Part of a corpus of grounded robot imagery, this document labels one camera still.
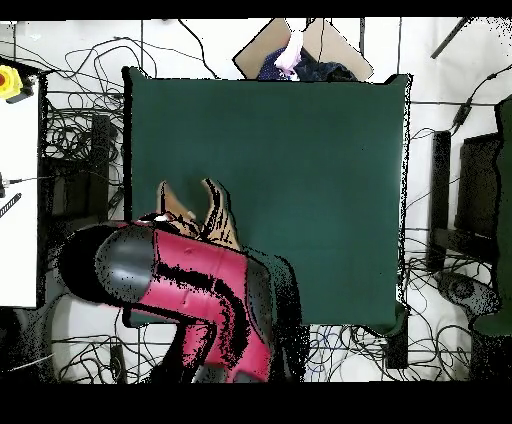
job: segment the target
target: green table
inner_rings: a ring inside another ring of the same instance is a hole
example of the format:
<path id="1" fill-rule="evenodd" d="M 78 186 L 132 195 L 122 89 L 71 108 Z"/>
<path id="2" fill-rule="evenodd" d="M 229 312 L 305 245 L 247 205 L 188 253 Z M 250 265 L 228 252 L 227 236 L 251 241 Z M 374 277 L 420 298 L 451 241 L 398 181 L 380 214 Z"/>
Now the green table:
<path id="1" fill-rule="evenodd" d="M 198 218 L 210 177 L 241 244 L 286 258 L 304 324 L 396 322 L 407 76 L 387 84 L 147 79 L 125 68 L 127 219 L 167 180 Z"/>

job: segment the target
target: wire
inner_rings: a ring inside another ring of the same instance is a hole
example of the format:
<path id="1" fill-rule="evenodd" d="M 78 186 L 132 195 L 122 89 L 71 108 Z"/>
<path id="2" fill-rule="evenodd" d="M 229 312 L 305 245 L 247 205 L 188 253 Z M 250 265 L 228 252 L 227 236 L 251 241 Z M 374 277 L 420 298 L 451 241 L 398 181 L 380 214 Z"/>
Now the wire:
<path id="1" fill-rule="evenodd" d="M 213 72 L 213 70 L 206 64 L 206 60 L 204 59 L 204 47 L 203 47 L 203 43 L 201 43 L 201 40 L 199 39 L 199 37 L 187 26 L 185 25 L 185 23 L 181 20 L 181 19 L 178 19 L 178 22 L 181 24 L 181 26 L 183 26 L 183 28 L 185 28 L 196 40 L 197 42 L 199 43 L 199 47 L 201 47 L 201 57 L 202 57 L 202 61 L 203 61 L 203 65 L 206 69 L 208 69 L 210 71 L 210 73 L 213 75 L 213 77 L 215 79 L 220 79 L 217 74 L 215 72 Z"/>
<path id="2" fill-rule="evenodd" d="M 47 361 L 48 359 L 52 358 L 54 355 L 55 355 L 55 353 L 52 353 L 48 356 L 45 356 L 44 358 L 36 359 L 35 361 L 32 361 L 28 364 L 24 364 L 24 365 L 20 365 L 19 367 L 11 368 L 10 370 L 7 370 L 7 372 L 18 371 L 18 370 L 30 367 L 35 364 L 39 364 L 40 362 Z"/>
<path id="3" fill-rule="evenodd" d="M 320 59 L 322 57 L 322 50 L 324 48 L 324 29 L 325 29 L 325 18 L 322 18 L 322 34 L 320 35 L 320 53 L 318 54 L 318 66 L 320 66 Z"/>
<path id="4" fill-rule="evenodd" d="M 450 181 L 448 183 L 448 185 L 450 184 L 453 184 L 454 182 L 457 182 L 460 180 L 460 177 L 457 177 L 455 178 L 454 180 Z M 429 191 L 427 194 L 424 194 L 423 196 L 421 196 L 419 199 L 416 199 L 414 200 L 413 202 L 409 203 L 409 205 L 407 205 L 407 207 L 405 208 L 405 210 L 409 209 L 412 205 L 414 205 L 416 202 L 419 202 L 420 200 L 424 199 L 425 197 L 429 196 L 430 194 L 432 193 L 432 191 Z"/>

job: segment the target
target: metal rod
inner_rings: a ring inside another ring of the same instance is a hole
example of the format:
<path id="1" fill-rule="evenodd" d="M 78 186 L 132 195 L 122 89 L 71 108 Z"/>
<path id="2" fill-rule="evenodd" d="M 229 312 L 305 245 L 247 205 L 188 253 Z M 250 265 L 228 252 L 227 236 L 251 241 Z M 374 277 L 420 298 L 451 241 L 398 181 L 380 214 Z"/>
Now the metal rod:
<path id="1" fill-rule="evenodd" d="M 361 52 L 361 56 L 364 57 L 364 29 L 365 29 L 365 20 L 364 18 L 359 18 L 359 51 Z"/>
<path id="2" fill-rule="evenodd" d="M 444 39 L 444 41 L 439 45 L 439 47 L 436 49 L 434 53 L 432 53 L 432 56 L 430 56 L 432 59 L 437 58 L 441 54 L 441 52 L 445 49 L 445 47 L 450 43 L 450 41 L 453 40 L 453 38 L 457 35 L 457 33 L 469 22 L 469 18 L 462 18 L 457 25 L 455 25 L 455 28 L 452 29 L 452 32 L 448 34 L 448 37 Z"/>

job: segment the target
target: black cable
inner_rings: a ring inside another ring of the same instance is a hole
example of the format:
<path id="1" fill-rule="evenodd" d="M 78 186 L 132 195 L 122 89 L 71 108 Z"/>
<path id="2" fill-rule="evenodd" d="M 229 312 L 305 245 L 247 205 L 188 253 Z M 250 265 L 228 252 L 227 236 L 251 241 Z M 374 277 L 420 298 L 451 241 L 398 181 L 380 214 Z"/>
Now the black cable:
<path id="1" fill-rule="evenodd" d="M 464 122 L 466 122 L 466 119 L 469 116 L 469 113 L 471 112 L 471 104 L 473 102 L 473 97 L 475 96 L 476 92 L 480 89 L 480 87 L 482 87 L 482 85 L 484 85 L 487 81 L 496 78 L 501 73 L 509 71 L 510 69 L 512 69 L 512 64 L 508 65 L 506 68 L 503 68 L 498 72 L 494 72 L 488 75 L 480 84 L 477 85 L 477 87 L 473 90 L 473 93 L 471 93 L 471 96 L 469 96 L 466 102 L 459 107 L 455 115 L 455 118 L 453 119 L 455 131 L 453 132 L 452 136 L 455 135 L 459 128 L 462 125 L 464 125 Z"/>
<path id="2" fill-rule="evenodd" d="M 322 34 L 320 35 L 320 53 L 318 54 L 318 66 L 320 66 L 320 59 L 322 58 L 322 50 L 324 48 L 324 29 L 325 18 L 322 18 Z"/>
<path id="3" fill-rule="evenodd" d="M 450 181 L 448 185 L 453 184 L 454 182 L 457 182 L 460 180 L 460 177 L 455 178 L 454 180 Z M 409 203 L 405 210 L 409 209 L 412 205 L 414 205 L 416 202 L 419 202 L 420 200 L 424 199 L 425 197 L 429 196 L 432 193 L 432 191 L 429 191 L 427 194 L 424 194 L 419 199 L 414 200 L 413 202 Z"/>
<path id="4" fill-rule="evenodd" d="M 402 46 L 402 17 L 400 17 L 400 21 L 398 22 L 398 58 L 396 63 L 396 74 L 400 74 L 400 51 Z"/>
<path id="5" fill-rule="evenodd" d="M 152 353 L 149 351 L 148 345 L 146 344 L 146 331 L 148 331 L 149 324 L 145 326 L 144 328 L 144 334 L 142 335 L 142 341 L 144 343 L 144 347 L 146 348 L 146 351 L 149 353 L 149 356 L 151 356 L 151 359 L 153 360 L 153 365 L 156 366 L 156 360 L 153 357 Z"/>
<path id="6" fill-rule="evenodd" d="M 212 71 L 212 69 L 206 64 L 206 60 L 204 59 L 204 47 L 203 47 L 203 43 L 201 43 L 201 40 L 199 39 L 199 37 L 187 26 L 185 25 L 185 23 L 181 20 L 181 19 L 178 19 L 178 22 L 181 24 L 181 26 L 183 26 L 183 28 L 185 28 L 196 40 L 197 42 L 199 43 L 199 47 L 201 47 L 201 57 L 203 58 L 202 61 L 203 61 L 203 65 L 206 69 L 208 69 L 210 71 L 210 73 L 213 75 L 213 77 L 215 79 L 220 79 L 217 74 L 215 72 Z"/>

